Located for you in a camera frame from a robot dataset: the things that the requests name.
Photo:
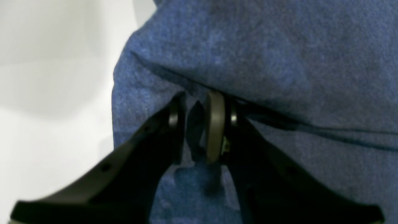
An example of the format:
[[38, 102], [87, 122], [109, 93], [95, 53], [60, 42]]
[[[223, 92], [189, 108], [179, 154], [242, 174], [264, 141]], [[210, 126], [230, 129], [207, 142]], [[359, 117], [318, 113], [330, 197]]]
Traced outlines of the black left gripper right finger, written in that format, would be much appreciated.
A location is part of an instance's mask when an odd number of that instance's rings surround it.
[[233, 99], [209, 91], [206, 160], [225, 165], [245, 224], [382, 224], [381, 209], [346, 199], [268, 142]]

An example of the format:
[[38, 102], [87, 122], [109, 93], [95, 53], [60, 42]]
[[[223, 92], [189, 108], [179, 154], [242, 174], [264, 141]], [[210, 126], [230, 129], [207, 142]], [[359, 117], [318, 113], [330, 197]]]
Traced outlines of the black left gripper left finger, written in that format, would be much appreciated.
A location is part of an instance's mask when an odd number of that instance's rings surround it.
[[20, 200], [11, 224], [147, 224], [158, 183], [181, 163], [185, 93], [178, 92], [128, 139], [67, 187]]

